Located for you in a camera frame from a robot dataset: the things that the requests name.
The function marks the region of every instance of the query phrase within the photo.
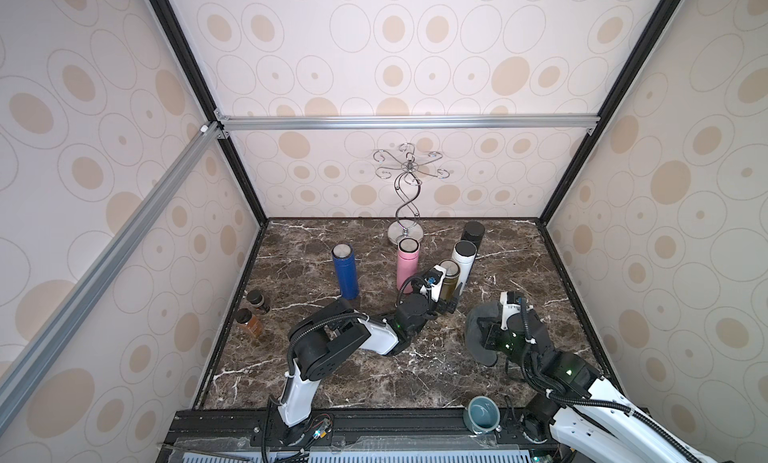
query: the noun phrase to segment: metal mug tree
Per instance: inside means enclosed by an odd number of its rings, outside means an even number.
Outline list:
[[[442,159],[442,153],[437,151],[430,151],[426,154],[426,160],[416,160],[416,147],[410,142],[404,142],[398,148],[399,152],[403,154],[404,159],[400,159],[397,156],[391,154],[388,150],[377,150],[373,152],[373,160],[380,163],[376,168],[376,175],[382,180],[389,180],[392,177],[393,172],[398,172],[395,176],[395,193],[402,200],[402,205],[398,206],[395,210],[395,222],[389,225],[387,230],[387,236],[389,241],[393,244],[398,244],[403,238],[414,238],[421,242],[424,237],[424,229],[418,224],[418,220],[421,217],[418,208],[414,201],[418,198],[418,195],[422,192],[422,180],[418,177],[418,174],[423,176],[432,176],[440,180],[445,180],[450,176],[448,171],[439,168],[435,171],[436,174],[432,174],[423,167],[427,164]],[[415,186],[416,194],[409,196],[405,189],[407,186]],[[411,216],[409,218],[403,218],[400,213],[404,209],[407,209]]]

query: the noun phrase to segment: bottle lid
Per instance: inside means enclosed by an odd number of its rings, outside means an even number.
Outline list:
[[[261,294],[261,291],[258,289],[252,289],[250,290],[246,295],[245,299],[248,303],[258,306],[264,303],[264,295]]]
[[[398,243],[398,247],[403,253],[415,253],[418,251],[418,241],[414,238],[403,238]]]
[[[331,253],[333,253],[333,256],[337,258],[349,258],[352,254],[352,247],[350,245],[346,245],[345,243],[340,243],[333,247]]]
[[[248,308],[240,308],[235,311],[235,321],[241,325],[248,323],[253,316],[254,314]]]
[[[485,226],[479,221],[467,221],[464,225],[464,235],[470,237],[482,237],[485,234]]]
[[[454,247],[456,250],[456,253],[461,255],[462,257],[474,257],[477,252],[478,248],[475,246],[475,244],[471,241],[462,240],[458,243],[456,243],[456,246]]]
[[[446,278],[452,278],[459,274],[458,265],[452,259],[442,260],[440,266],[446,269]]]

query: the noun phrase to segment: black frame edge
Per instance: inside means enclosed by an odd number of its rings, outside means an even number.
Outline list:
[[[219,367],[221,355],[224,353],[226,340],[229,338],[230,330],[232,329],[232,322],[234,320],[235,311],[237,311],[237,309],[240,307],[240,300],[243,298],[245,287],[250,281],[250,275],[254,271],[254,266],[256,265],[256,257],[259,255],[259,249],[261,248],[261,243],[264,241],[266,228],[269,225],[269,221],[265,222],[264,225],[260,225],[259,233],[256,236],[254,247],[251,249],[248,260],[246,261],[243,270],[243,276],[240,276],[240,282],[237,283],[237,291],[235,291],[234,297],[230,302],[229,309],[226,310],[226,315],[224,316],[224,326],[222,327],[221,333],[219,333],[219,336],[216,339],[214,351],[211,353],[210,359],[208,360],[208,364],[205,368],[205,372],[203,373],[203,381],[197,390],[197,394],[195,395],[194,403],[192,405],[192,409],[194,410],[201,409],[203,403],[205,403],[205,400],[208,397],[210,385],[214,381],[214,373],[216,372],[216,368]]]
[[[187,77],[190,86],[192,86],[192,91],[198,103],[200,103],[206,119],[218,122],[219,128],[223,131],[223,126],[216,117],[216,102],[205,83],[203,73],[200,71],[200,66],[197,65],[197,60],[195,60],[192,48],[189,46],[187,37],[181,29],[176,13],[174,13],[174,9],[170,5],[170,0],[149,0],[149,3],[160,22],[160,26],[163,27],[171,48],[176,54],[181,70]],[[224,152],[226,161],[232,168],[240,189],[243,190],[248,205],[256,215],[256,220],[259,222],[259,225],[265,226],[267,224],[267,217],[264,213],[264,208],[261,206],[259,197],[256,195],[254,186],[250,182],[245,166],[242,160],[240,160],[232,140],[226,132],[224,134],[226,139],[219,140],[219,146],[222,152]]]
[[[608,126],[616,110],[618,110],[621,101],[629,91],[630,86],[638,76],[645,61],[648,59],[648,55],[650,55],[650,52],[656,47],[656,43],[681,1],[682,0],[659,0],[656,9],[648,19],[648,24],[645,25],[643,33],[640,35],[638,42],[629,54],[627,62],[621,69],[621,72],[616,79],[616,83],[610,88],[608,97],[605,98],[603,105],[600,107],[600,111],[598,112],[600,121],[598,122],[598,125],[594,128],[592,133],[588,132],[587,136],[581,141],[581,145],[579,145],[578,150],[576,150],[576,154],[568,164],[568,169],[563,173],[563,177],[560,179],[557,188],[555,188],[552,197],[550,197],[549,202],[547,202],[547,206],[540,216],[540,219],[545,226],[549,224],[554,212],[557,211],[560,203],[565,198],[565,194],[571,188],[574,180],[576,180],[579,171],[581,171],[581,168],[587,162],[594,145],[600,140],[600,136],[603,134],[603,131],[605,131],[605,128]]]
[[[578,294],[576,293],[576,287],[571,281],[571,276],[568,275],[568,271],[566,270],[562,259],[560,259],[560,254],[558,253],[557,248],[554,247],[554,242],[552,241],[552,237],[549,236],[549,231],[547,230],[546,225],[544,225],[540,220],[536,223],[536,227],[538,228],[539,234],[542,235],[544,246],[547,248],[547,253],[549,253],[550,258],[552,258],[552,263],[554,263],[554,267],[558,271],[560,280],[565,287],[565,293],[568,296],[568,299],[571,300],[571,305],[573,306],[576,317],[581,324],[581,329],[587,336],[587,341],[592,348],[594,357],[598,360],[600,369],[602,370],[604,376],[610,380],[613,386],[615,386],[623,394],[624,389],[621,388],[621,384],[615,376],[616,372],[614,371],[613,366],[610,364],[608,355],[606,354],[605,349],[600,342],[600,337],[598,336],[594,326],[592,325],[592,322],[589,319],[589,315],[587,314],[587,310],[584,308],[584,304],[581,302],[581,298],[579,298]]]

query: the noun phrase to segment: jar lid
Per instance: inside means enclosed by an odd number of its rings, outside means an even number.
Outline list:
[[[235,321],[241,325],[248,323],[253,316],[254,314],[248,308],[240,308],[235,311]]]
[[[459,268],[455,261],[452,259],[444,259],[440,262],[440,266],[442,266],[446,270],[446,278],[452,278],[459,274]]]
[[[478,252],[478,247],[475,246],[475,244],[471,241],[466,241],[463,239],[462,241],[456,243],[456,246],[454,247],[456,250],[456,253],[461,255],[462,257],[474,257]]]
[[[252,289],[245,295],[245,299],[254,306],[261,305],[264,302],[264,295],[258,289]]]
[[[479,221],[467,221],[467,224],[464,225],[464,233],[473,237],[482,237],[485,234],[485,226]]]

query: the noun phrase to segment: teal mug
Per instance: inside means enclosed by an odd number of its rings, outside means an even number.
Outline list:
[[[487,396],[475,396],[464,409],[464,424],[476,435],[494,431],[500,419],[498,406]]]

